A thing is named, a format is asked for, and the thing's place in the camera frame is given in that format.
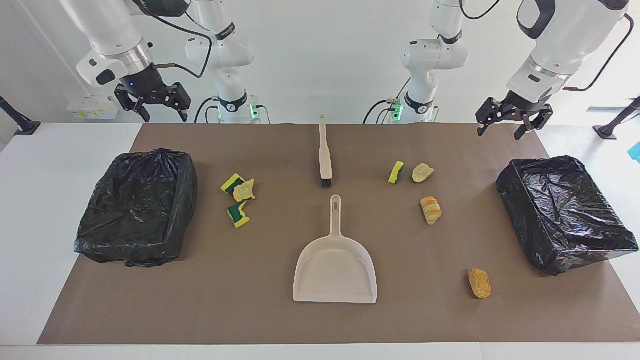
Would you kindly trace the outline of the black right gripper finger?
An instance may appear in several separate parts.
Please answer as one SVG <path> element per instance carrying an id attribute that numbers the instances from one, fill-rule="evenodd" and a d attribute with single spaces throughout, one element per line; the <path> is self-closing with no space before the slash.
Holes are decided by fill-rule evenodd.
<path id="1" fill-rule="evenodd" d="M 167 87 L 167 106 L 178 112 L 183 123 L 186 123 L 188 120 L 188 110 L 191 104 L 192 99 L 180 82 L 176 82 Z"/>
<path id="2" fill-rule="evenodd" d="M 114 95 L 123 110 L 131 111 L 135 114 L 138 114 L 138 116 L 142 118 L 142 121 L 144 121 L 144 123 L 150 122 L 151 115 L 144 106 L 145 102 L 142 96 L 134 101 L 130 96 L 131 94 L 126 90 L 126 87 L 123 84 L 118 84 L 116 86 Z"/>

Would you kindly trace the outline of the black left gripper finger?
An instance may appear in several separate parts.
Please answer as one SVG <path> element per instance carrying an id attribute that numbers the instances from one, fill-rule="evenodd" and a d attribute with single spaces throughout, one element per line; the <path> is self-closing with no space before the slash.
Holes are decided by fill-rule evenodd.
<path id="1" fill-rule="evenodd" d="M 504 121 L 504 110 L 505 105 L 503 102 L 498 101 L 495 98 L 487 98 L 475 114 L 475 118 L 478 123 L 478 136 L 482 137 L 489 126 Z"/>
<path id="2" fill-rule="evenodd" d="M 518 110 L 516 118 L 521 120 L 522 124 L 514 133 L 515 141 L 519 141 L 528 132 L 542 130 L 553 114 L 554 111 L 551 105 L 544 105 L 539 111 Z"/>

